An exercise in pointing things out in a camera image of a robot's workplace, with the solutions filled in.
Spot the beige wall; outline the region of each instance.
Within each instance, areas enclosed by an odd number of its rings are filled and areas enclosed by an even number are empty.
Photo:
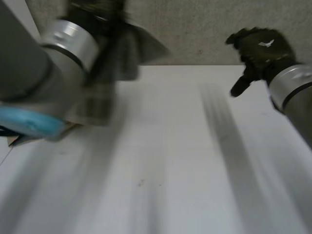
[[[63,0],[28,0],[39,29],[62,12]],[[282,31],[302,62],[312,62],[311,0],[132,0],[132,18],[173,52],[158,64],[239,64],[224,41],[243,27]]]

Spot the gray robot arm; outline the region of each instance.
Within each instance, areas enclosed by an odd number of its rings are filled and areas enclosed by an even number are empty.
[[[276,107],[312,148],[312,67],[287,68],[272,80],[269,91]]]
[[[74,9],[39,45],[0,1],[0,125],[34,137],[62,132],[100,51],[95,16]]]

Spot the white tabletop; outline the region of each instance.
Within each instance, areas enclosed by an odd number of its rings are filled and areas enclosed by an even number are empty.
[[[142,67],[109,128],[13,149],[0,233],[309,233],[312,154],[264,83],[229,97],[242,70]]]

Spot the silver metal ring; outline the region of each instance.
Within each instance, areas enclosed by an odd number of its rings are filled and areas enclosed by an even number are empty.
[[[269,91],[280,111],[287,96],[294,90],[312,82],[312,68],[307,65],[295,65],[280,72],[270,83]]]
[[[89,71],[99,53],[92,35],[72,22],[59,19],[43,34],[42,45],[59,46],[75,55]]]

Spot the dark spot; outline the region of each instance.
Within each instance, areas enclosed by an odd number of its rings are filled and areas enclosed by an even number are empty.
[[[140,182],[139,182],[139,184],[138,184],[138,187],[142,187],[142,186],[144,185],[144,183],[145,183],[145,180],[144,180],[144,179],[140,180]]]

